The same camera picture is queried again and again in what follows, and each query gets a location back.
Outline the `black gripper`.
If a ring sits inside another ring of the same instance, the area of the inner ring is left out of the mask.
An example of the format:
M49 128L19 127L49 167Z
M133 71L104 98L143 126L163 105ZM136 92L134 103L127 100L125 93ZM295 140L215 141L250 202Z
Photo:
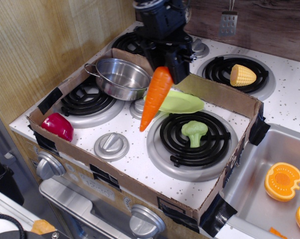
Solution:
M135 29L140 46L153 70L167 66L174 84L190 74L195 60L193 39L184 31L187 4L135 4L143 25Z

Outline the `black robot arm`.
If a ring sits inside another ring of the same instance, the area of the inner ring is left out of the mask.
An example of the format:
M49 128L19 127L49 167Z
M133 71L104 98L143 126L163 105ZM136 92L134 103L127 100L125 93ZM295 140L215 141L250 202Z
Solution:
M190 74L193 38L184 31L189 0L135 0L143 25L134 29L153 70L169 69L175 85Z

